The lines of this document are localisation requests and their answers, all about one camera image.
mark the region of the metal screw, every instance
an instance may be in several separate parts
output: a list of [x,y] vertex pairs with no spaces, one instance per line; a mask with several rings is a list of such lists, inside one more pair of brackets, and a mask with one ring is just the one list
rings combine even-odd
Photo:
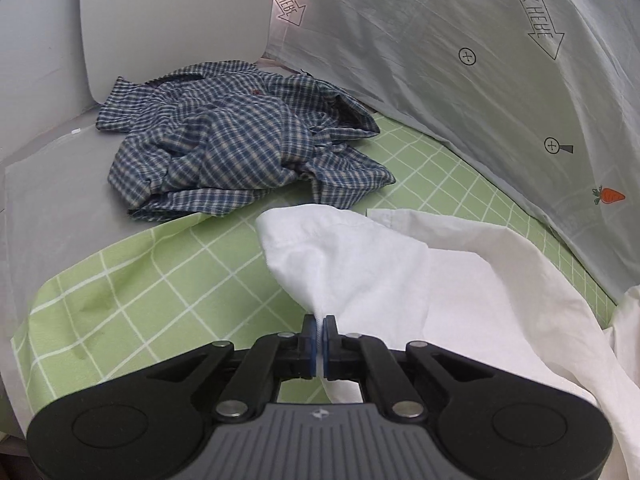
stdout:
[[400,402],[396,402],[391,409],[394,410],[394,413],[397,416],[402,416],[404,418],[420,416],[424,411],[423,406],[419,402],[415,402],[413,400],[401,400]]
[[246,413],[249,407],[242,400],[223,400],[216,406],[216,412],[222,416],[236,418]]

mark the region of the printed fabric backdrop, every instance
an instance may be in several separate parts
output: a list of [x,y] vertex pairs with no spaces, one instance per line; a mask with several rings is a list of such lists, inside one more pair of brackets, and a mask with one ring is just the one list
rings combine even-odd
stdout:
[[267,54],[439,140],[640,283],[640,0],[273,0]]

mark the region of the green cutting mat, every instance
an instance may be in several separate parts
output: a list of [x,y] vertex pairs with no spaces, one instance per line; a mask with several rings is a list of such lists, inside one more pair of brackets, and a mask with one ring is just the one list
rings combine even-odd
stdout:
[[[354,210],[412,208],[508,226],[531,240],[606,326],[614,303],[564,244],[438,142],[377,115],[354,145],[385,164],[393,186]],[[298,183],[224,218],[195,214],[105,248],[49,280],[12,339],[34,412],[53,399],[218,339],[246,348],[297,332],[304,310],[270,275],[254,229],[264,210],[310,202]],[[284,384],[280,400],[327,402],[318,380]]]

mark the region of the plaid shirt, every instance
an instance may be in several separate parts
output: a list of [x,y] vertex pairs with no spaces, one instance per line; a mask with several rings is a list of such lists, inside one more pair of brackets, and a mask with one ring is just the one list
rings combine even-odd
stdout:
[[316,203],[349,208],[395,182],[345,141],[380,132],[344,91],[243,61],[201,63],[146,84],[118,78],[96,127],[128,134],[108,176],[129,213],[224,215],[310,180]]

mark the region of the carrot print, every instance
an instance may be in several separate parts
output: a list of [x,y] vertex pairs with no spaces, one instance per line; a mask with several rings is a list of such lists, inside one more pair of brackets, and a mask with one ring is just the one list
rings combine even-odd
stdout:
[[613,204],[614,202],[618,202],[619,200],[624,200],[626,198],[626,196],[619,191],[611,189],[610,187],[603,188],[602,186],[598,189],[593,188],[593,194],[596,196],[596,200],[594,200],[595,205],[598,205],[600,200],[602,200],[603,204]]

